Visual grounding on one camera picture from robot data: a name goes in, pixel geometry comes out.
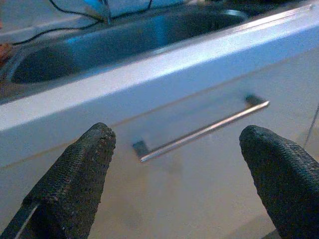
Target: wire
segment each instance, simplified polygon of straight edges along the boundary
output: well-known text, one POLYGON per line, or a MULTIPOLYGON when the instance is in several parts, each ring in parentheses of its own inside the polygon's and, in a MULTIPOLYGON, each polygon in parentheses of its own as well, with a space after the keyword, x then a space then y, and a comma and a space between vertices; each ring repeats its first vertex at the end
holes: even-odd
POLYGON ((82 16, 86 16, 86 17, 90 17, 92 19, 95 19, 97 21, 103 21, 101 20, 100 18, 96 17, 96 16, 92 16, 92 15, 89 15, 89 14, 86 14, 86 13, 83 13, 83 12, 78 12, 78 11, 68 11, 68 10, 64 10, 62 8, 60 8, 57 4, 55 4, 55 2, 53 0, 49 0, 50 3, 52 3, 52 5, 58 9, 59 11, 61 12, 64 12, 64 13, 72 13, 72 14, 78 14, 78 15, 82 15, 82 16))
POLYGON ((47 33, 49 33, 49 32, 62 31, 62 30, 84 30, 84 29, 86 29, 86 28, 95 26, 96 24, 98 24, 98 23, 100 23, 100 22, 103 22, 103 20, 99 19, 98 17, 92 16, 92 15, 89 15, 89 14, 86 14, 86 13, 83 13, 83 12, 63 10, 63 9, 61 9, 60 7, 58 7, 53 0, 49 0, 49 1, 50 1, 50 3, 52 3, 52 5, 53 5, 56 9, 58 9, 58 10, 61 11, 61 12, 64 12, 64 13, 72 13, 72 14, 77 14, 77 15, 82 15, 82 16, 90 17, 90 18, 92 18, 92 19, 95 19, 96 22, 94 22, 94 23, 92 23, 92 24, 89 24, 89 25, 87 25, 87 26, 82 26, 82 27, 60 27, 60 28, 49 29, 49 30, 40 32, 40 33, 38 33, 37 35, 35 35, 35 36, 33 36, 33 37, 31 37, 31 38, 29 38, 29 39, 27 39, 27 40, 12 43, 13 46, 31 42, 32 40, 36 39, 37 37, 39 37, 39 36, 41 36, 41 35, 44 35, 44 34, 47 34, 47 33))
POLYGON ((149 6, 148 6, 148 8, 147 8, 147 9, 150 9, 150 8, 151 8, 151 5, 152 5, 152 0, 150 0, 150 2, 149 2, 149 6))
POLYGON ((309 138, 310 138, 310 136, 311 136, 311 132, 312 132, 312 130, 313 130, 313 127, 315 126, 315 123, 316 123, 316 119, 317 119, 317 117, 318 117, 318 114, 319 114, 319 105, 318 105, 318 107, 317 107, 317 110, 316 110, 316 113, 315 113, 313 122, 311 123, 311 126, 310 126, 310 128, 309 128, 309 130, 308 130, 307 138, 306 138, 306 140, 305 140, 305 143, 304 143, 303 148, 305 148, 305 146, 307 145, 307 143, 308 143, 308 141, 309 141, 309 138))
POLYGON ((91 26, 94 26, 96 24, 100 23, 100 21, 96 21, 95 23, 92 23, 90 25, 87 25, 87 26, 83 26, 83 27, 61 27, 61 28, 54 28, 54 29, 49 29, 49 30, 46 30, 46 31, 43 31, 43 32, 40 32, 39 34, 27 39, 27 40, 24 40, 24 41, 20 41, 20 42, 15 42, 15 43, 12 43, 13 46, 16 46, 16 45, 20 45, 20 44, 25 44, 25 43, 28 43, 28 42, 31 42, 32 40, 36 39, 37 37, 41 36, 41 35, 44 35, 44 34, 47 34, 49 32, 52 32, 52 31, 62 31, 62 30, 84 30, 86 28, 89 28, 91 26))

